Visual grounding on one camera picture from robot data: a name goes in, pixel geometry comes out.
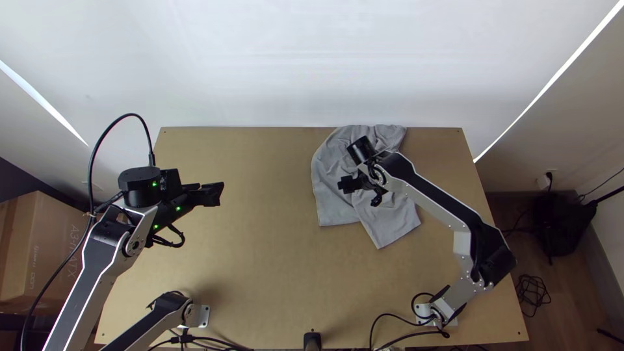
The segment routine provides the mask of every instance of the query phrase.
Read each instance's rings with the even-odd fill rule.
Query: black cable
[[[119,207],[115,204],[111,204],[111,207],[115,207],[116,209],[118,209],[119,211],[121,211],[127,218],[128,221],[130,221],[130,224],[132,224],[133,226],[137,226],[137,223],[135,223],[135,220],[132,218],[132,216],[130,215],[130,213],[128,213],[128,211],[126,211],[126,209]]]
[[[414,297],[413,297],[413,298],[411,298],[411,302],[410,302],[410,303],[411,303],[411,311],[412,311],[412,312],[414,312],[414,314],[416,315],[416,317],[418,317],[418,318],[420,318],[420,319],[429,319],[429,318],[435,317],[435,315],[434,315],[434,314],[431,314],[431,315],[429,315],[429,316],[427,316],[427,317],[423,317],[423,316],[419,315],[418,313],[416,313],[416,309],[414,308],[414,302],[416,301],[416,299],[417,299],[417,298],[419,298],[419,297],[421,297],[421,296],[423,296],[423,295],[427,295],[427,296],[429,296],[429,297],[434,297],[434,296],[433,296],[433,294],[430,294],[429,292],[424,292],[424,293],[423,293],[423,292],[420,292],[420,293],[418,293],[418,294],[414,295]]]
[[[410,338],[410,337],[429,335],[429,334],[440,334],[440,335],[442,335],[446,339],[448,339],[450,337],[450,334],[445,332],[442,329],[438,329],[438,330],[434,330],[434,331],[424,331],[424,332],[421,331],[419,333],[411,333],[411,334],[403,335],[402,337],[397,337],[396,339],[394,339],[392,341],[389,341],[388,343],[383,344],[377,350],[383,350],[384,348],[390,347],[390,346],[394,345],[395,343],[398,343],[399,341],[407,339],[407,338]]]
[[[591,189],[589,192],[586,192],[585,194],[581,194],[577,197],[578,201],[583,201],[585,200],[585,196],[591,194],[592,192],[595,192],[596,190],[598,190],[601,186],[607,184],[611,179],[615,178],[618,174],[624,172],[624,167],[622,167],[622,169],[620,169],[619,171],[617,171],[614,175],[611,175],[609,178],[607,178],[606,181],[603,181],[599,186]]]
[[[169,329],[169,332],[171,332],[172,334],[174,334],[174,335],[175,335],[175,336],[177,336],[177,337],[179,337],[179,336],[180,336],[180,334],[178,334],[178,333],[174,332],[172,329]],[[203,347],[203,348],[205,348],[205,349],[207,349],[207,350],[212,350],[212,351],[224,351],[224,349],[223,349],[223,348],[211,347],[211,346],[208,346],[208,345],[204,345],[204,344],[196,343],[196,342],[194,342],[194,341],[191,341],[190,343],[191,343],[191,344],[193,344],[193,345],[199,346],[199,347]]]
[[[152,351],[153,349],[157,348],[158,346],[162,346],[162,345],[169,344],[169,343],[171,343],[171,340],[167,340],[167,341],[163,341],[161,343],[157,343],[156,345],[150,347],[148,349],[148,351]]]
[[[507,229],[507,230],[502,230],[500,231],[501,233],[507,233],[504,237],[505,239],[507,239],[511,234],[513,234],[515,231],[521,231],[518,228],[518,224],[520,223],[520,220],[522,219],[522,217],[524,217],[525,215],[527,215],[527,213],[531,210],[531,208],[528,208],[526,210],[524,210],[519,216],[518,218],[515,220],[515,223],[513,224],[513,227],[511,229]]]
[[[229,343],[227,341],[215,339],[214,337],[193,337],[193,340],[212,341],[214,343],[219,343],[219,344],[222,344],[222,345],[226,345],[226,346],[228,346],[228,348],[231,348],[231,349],[236,350],[236,351],[253,351],[253,349],[251,349],[251,348],[246,348],[245,346],[240,346],[240,345]]]
[[[58,268],[56,269],[56,271],[54,271],[54,273],[52,273],[52,276],[47,280],[47,282],[44,284],[44,287],[41,289],[41,291],[39,292],[39,294],[37,295],[37,297],[34,299],[34,302],[31,305],[31,308],[28,310],[28,313],[26,314],[26,318],[24,320],[24,326],[21,329],[21,337],[19,338],[19,349],[21,351],[25,350],[24,344],[25,344],[25,340],[26,340],[26,334],[28,332],[28,323],[31,319],[31,317],[33,316],[33,312],[34,309],[36,308],[37,304],[39,304],[39,301],[41,300],[41,297],[43,297],[43,295],[46,293],[47,288],[50,286],[50,284],[52,284],[52,281],[54,281],[54,279],[58,276],[58,274],[61,272],[61,270],[65,267],[65,265],[67,265],[67,262],[70,261],[70,259],[72,258],[72,256],[78,252],[78,249],[83,245],[86,236],[89,233],[89,229],[91,228],[91,225],[93,224],[94,221],[94,215],[95,215],[95,205],[94,205],[94,198],[93,198],[93,182],[92,182],[92,174],[93,174],[93,163],[95,162],[96,159],[96,155],[98,154],[98,150],[99,150],[99,146],[102,144],[102,142],[104,141],[104,138],[107,136],[107,134],[109,133],[109,131],[111,131],[111,129],[117,124],[119,123],[119,121],[123,120],[124,118],[127,117],[137,117],[141,123],[143,124],[143,128],[145,129],[145,134],[148,138],[148,144],[149,144],[149,165],[150,166],[154,166],[155,165],[155,157],[154,157],[154,151],[152,149],[151,146],[151,137],[150,137],[150,131],[148,130],[147,125],[145,124],[145,121],[143,120],[143,118],[135,113],[127,113],[124,114],[120,117],[118,117],[115,121],[113,121],[102,133],[102,135],[100,135],[99,139],[96,142],[96,145],[93,147],[93,151],[91,151],[91,157],[89,158],[89,165],[87,167],[87,177],[86,177],[86,188],[88,191],[88,196],[89,196],[89,219],[86,223],[86,228],[84,229],[84,233],[83,236],[80,238],[80,240],[78,241],[76,247],[73,248],[73,250],[70,252],[70,254],[65,258],[65,260],[63,260],[63,262],[58,266]]]
[[[551,191],[551,189],[553,188],[553,173],[552,172],[546,172],[546,177],[550,180],[550,182],[548,183],[548,192]]]
[[[397,315],[394,315],[392,313],[382,313],[381,315],[378,315],[377,318],[375,318],[375,321],[373,321],[372,326],[370,326],[370,333],[369,333],[369,350],[370,351],[372,351],[372,332],[375,329],[375,324],[377,324],[377,322],[384,316],[394,317],[394,318],[396,318],[396,319],[398,319],[398,320],[400,320],[402,322],[405,322],[405,323],[407,323],[407,324],[409,324],[411,326],[424,326],[425,324],[427,324],[427,323],[431,322],[432,320],[434,320],[434,317],[432,317],[432,318],[429,318],[428,320],[424,321],[423,323],[417,324],[417,323],[414,323],[414,322],[410,322],[410,321],[408,321],[408,320],[406,320],[406,319],[404,319],[402,317],[399,317]]]
[[[533,312],[531,314],[525,313],[525,311],[521,309],[522,314],[528,318],[534,317],[540,306],[552,302],[551,296],[546,289],[546,284],[537,276],[529,276],[528,274],[520,275],[518,277],[518,284],[515,285],[515,293],[519,303],[526,302],[528,305],[533,306]]]
[[[41,297],[43,297],[47,288],[50,286],[50,284],[52,284],[52,281],[58,276],[58,274],[65,267],[67,262],[69,262],[70,259],[72,259],[73,255],[78,251],[80,246],[83,244],[83,242],[85,241],[86,235],[89,233],[89,229],[91,228],[92,223],[93,223],[93,218],[89,217],[86,223],[86,228],[84,229],[83,237],[80,238],[80,240],[78,241],[78,244],[76,244],[76,247],[73,248],[70,254],[67,257],[65,257],[65,260],[63,260],[60,266],[58,266],[58,268],[54,271],[54,273],[52,273],[52,276],[47,280],[47,282],[44,284],[44,287],[41,289],[37,297],[34,299],[34,302],[32,303],[31,308],[29,308],[28,313],[26,313],[24,325],[21,329],[21,337],[19,338],[19,345],[20,345],[19,348],[21,351],[25,350],[25,347],[24,347],[25,340],[26,340],[25,336],[26,336],[26,333],[28,333],[28,323],[33,316],[34,309],[37,307],[37,304],[39,304],[39,301],[41,300]]]
[[[188,335],[189,333],[189,329],[188,328],[184,328],[184,330],[182,331],[182,335]],[[182,338],[180,338],[180,351],[184,351],[184,343],[182,342]]]

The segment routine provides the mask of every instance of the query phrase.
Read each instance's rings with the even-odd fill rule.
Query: black robot arm segment
[[[378,197],[385,191],[403,193],[454,231],[453,251],[461,275],[455,284],[447,285],[428,306],[423,306],[439,317],[433,324],[447,325],[468,300],[493,288],[515,266],[515,257],[501,232],[484,223],[470,207],[420,176],[405,156],[376,152],[365,136],[347,150],[357,165],[358,176],[342,178],[339,189],[347,185],[349,190],[373,188]]]

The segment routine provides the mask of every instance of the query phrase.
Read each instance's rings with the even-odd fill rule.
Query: electrical cord
[[[375,329],[375,324],[377,324],[377,322],[384,316],[393,317],[393,318],[398,319],[398,320],[400,320],[400,321],[402,321],[404,323],[407,323],[407,324],[409,324],[411,326],[424,326],[425,324],[431,322],[434,319],[434,317],[432,317],[432,318],[429,318],[428,320],[424,321],[423,323],[417,324],[417,323],[414,323],[414,322],[410,322],[410,321],[408,321],[408,320],[406,320],[406,319],[404,319],[404,318],[402,318],[400,316],[397,316],[395,314],[392,314],[392,313],[382,313],[381,315],[378,315],[377,318],[375,318],[375,321],[373,321],[372,326],[370,326],[370,333],[369,333],[369,350],[370,351],[373,351],[373,348],[372,348],[372,333],[373,333],[373,331]],[[403,335],[402,337],[399,337],[398,339],[395,339],[395,340],[389,341],[388,343],[385,343],[382,347],[377,348],[377,350],[381,350],[383,348],[387,348],[387,347],[389,347],[389,346],[391,346],[391,345],[393,345],[393,344],[395,344],[395,343],[397,343],[397,342],[399,342],[399,341],[401,341],[403,339],[407,339],[408,337],[415,337],[415,336],[427,335],[427,334],[441,334],[445,338],[449,338],[450,337],[449,333],[447,333],[447,332],[445,332],[443,330],[440,330],[440,329],[438,329],[437,331],[424,331],[424,332],[422,331],[421,333],[411,333],[411,334]]]
[[[398,343],[401,340],[405,340],[408,339],[410,337],[417,337],[417,336],[422,336],[422,335],[429,335],[429,334],[440,334],[442,335],[444,338],[448,339],[450,337],[450,334],[443,331],[443,330],[434,330],[434,331],[421,331],[419,333],[411,333],[411,334],[406,334],[403,335],[402,337],[398,337],[392,341],[389,341],[388,343],[383,344],[381,347],[377,348],[377,350],[383,350],[384,348],[390,347],[392,345],[394,345],[395,343]]]
[[[143,124],[143,128],[145,129],[145,134],[148,138],[148,144],[149,144],[149,165],[150,166],[155,166],[156,164],[156,158],[154,156],[154,151],[153,148],[151,146],[151,137],[150,137],[150,131],[148,130],[147,125],[145,124],[145,121],[143,120],[143,118],[135,113],[127,113],[124,114],[120,117],[118,117],[115,121],[113,121],[102,133],[102,135],[100,135],[99,139],[96,142],[96,145],[93,147],[93,151],[91,152],[91,157],[89,158],[89,165],[87,167],[87,180],[86,180],[86,187],[87,187],[87,191],[88,191],[88,197],[89,197],[89,219],[86,223],[86,227],[84,229],[84,233],[83,236],[80,238],[80,240],[78,241],[78,243],[76,244],[76,247],[73,248],[73,250],[70,252],[70,254],[65,258],[65,260],[63,260],[63,262],[58,266],[58,268],[54,271],[54,273],[52,273],[52,276],[47,280],[47,282],[44,284],[44,287],[41,289],[41,291],[39,292],[39,294],[37,295],[37,297],[34,299],[34,302],[31,305],[31,308],[29,308],[28,313],[26,314],[26,318],[24,320],[24,325],[21,329],[21,337],[19,338],[19,349],[21,351],[25,351],[25,340],[26,340],[26,334],[28,333],[28,323],[31,319],[31,317],[33,316],[33,312],[34,309],[36,308],[37,304],[39,304],[39,301],[41,300],[41,298],[43,297],[43,295],[46,293],[46,290],[48,289],[48,287],[52,284],[52,281],[54,281],[54,279],[58,276],[58,274],[62,271],[62,269],[65,267],[65,265],[67,265],[67,262],[70,261],[70,259],[72,259],[72,257],[76,254],[76,252],[78,252],[78,249],[83,245],[86,236],[89,233],[89,229],[91,228],[91,225],[93,224],[95,218],[95,205],[94,205],[94,197],[93,197],[93,182],[92,182],[92,174],[93,174],[93,163],[95,162],[96,159],[96,155],[98,154],[98,150],[99,150],[99,146],[102,144],[102,142],[104,141],[104,138],[107,136],[107,134],[109,133],[109,131],[111,131],[111,129],[117,124],[119,123],[121,120],[123,120],[124,118],[127,117],[137,117],[141,123]]]
[[[420,292],[420,293],[418,293],[418,294],[414,295],[414,297],[413,297],[413,298],[411,298],[411,303],[410,303],[410,306],[411,306],[411,311],[412,311],[412,312],[414,312],[414,314],[416,315],[416,317],[418,317],[418,318],[420,318],[420,319],[430,319],[430,318],[435,318],[436,316],[435,316],[434,314],[431,314],[431,315],[429,315],[429,316],[427,316],[427,317],[423,317],[423,316],[419,315],[418,313],[416,313],[416,309],[414,308],[414,302],[416,301],[416,299],[417,299],[417,298],[419,298],[419,297],[421,297],[421,296],[423,296],[423,295],[425,295],[425,296],[429,296],[429,297],[434,297],[434,295],[433,295],[433,294],[430,294],[429,292],[424,292],[424,293],[423,293],[423,292]]]
[[[551,295],[546,289],[546,284],[544,284],[544,281],[538,276],[529,276],[528,274],[520,275],[518,277],[518,284],[515,285],[515,293],[519,303],[526,302],[528,305],[533,306],[533,312],[531,314],[521,309],[522,314],[528,318],[535,317],[540,306],[552,302]]]
[[[168,344],[168,343],[171,343],[171,340],[166,340],[166,341],[163,341],[161,343],[157,343],[156,345],[150,347],[148,349],[148,351],[152,351],[153,349],[157,348],[158,346],[162,346],[162,345],[165,345],[165,344]]]
[[[603,181],[600,185],[598,185],[597,187],[591,189],[590,191],[586,192],[585,194],[581,194],[577,197],[577,200],[579,202],[585,200],[585,197],[589,194],[591,194],[592,192],[595,192],[596,190],[598,190],[599,188],[601,188],[603,185],[607,184],[611,179],[615,178],[618,174],[624,172],[624,167],[622,167],[622,169],[620,169],[619,171],[617,171],[616,173],[614,173],[613,175],[611,175],[609,178],[606,179],[606,181]]]
[[[173,331],[173,329],[169,329],[169,332],[171,332],[171,333],[172,333],[172,334],[174,334],[175,336],[178,336],[178,337],[180,336],[180,334],[178,334],[178,333],[174,332],[174,331]],[[199,347],[203,347],[203,348],[205,348],[206,350],[212,350],[212,351],[223,351],[223,349],[222,349],[222,348],[212,347],[212,346],[208,346],[208,345],[204,345],[204,344],[196,343],[196,342],[194,342],[194,341],[191,341],[191,342],[190,342],[190,344],[193,344],[193,345],[196,345],[196,346],[199,346]]]
[[[515,220],[515,223],[513,224],[513,227],[511,229],[507,229],[507,230],[502,230],[500,231],[501,233],[506,233],[504,238],[507,239],[511,234],[513,234],[516,231],[522,231],[522,228],[518,228],[518,224],[520,223],[520,220],[522,219],[522,217],[524,217],[525,215],[527,215],[527,213],[529,213],[529,211],[531,210],[531,208],[528,208],[526,210],[524,210],[519,216],[518,218]]]

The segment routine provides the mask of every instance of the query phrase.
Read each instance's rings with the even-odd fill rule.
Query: gray cloth
[[[320,226],[360,221],[380,249],[421,224],[416,205],[405,194],[388,192],[378,207],[372,207],[373,191],[343,194],[337,185],[341,177],[358,173],[347,146],[366,135],[376,150],[397,151],[405,132],[400,125],[348,125],[337,128],[325,140],[312,157],[312,187]]]

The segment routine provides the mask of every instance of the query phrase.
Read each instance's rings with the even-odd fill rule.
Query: cardboard box
[[[42,192],[0,203],[0,312],[26,313],[82,237],[83,213]],[[35,313],[56,313],[82,269],[81,249],[58,274]]]

